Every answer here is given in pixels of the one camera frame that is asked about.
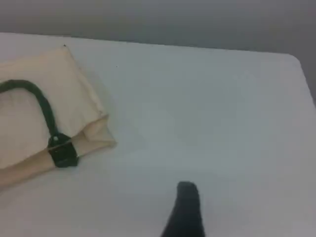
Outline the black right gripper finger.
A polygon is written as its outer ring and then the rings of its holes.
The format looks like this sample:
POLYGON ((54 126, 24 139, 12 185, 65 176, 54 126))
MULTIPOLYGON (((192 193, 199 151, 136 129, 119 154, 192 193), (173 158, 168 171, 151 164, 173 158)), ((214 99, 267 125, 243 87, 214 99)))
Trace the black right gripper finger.
POLYGON ((200 197, 193 182, 181 181, 162 237, 204 237, 200 197))

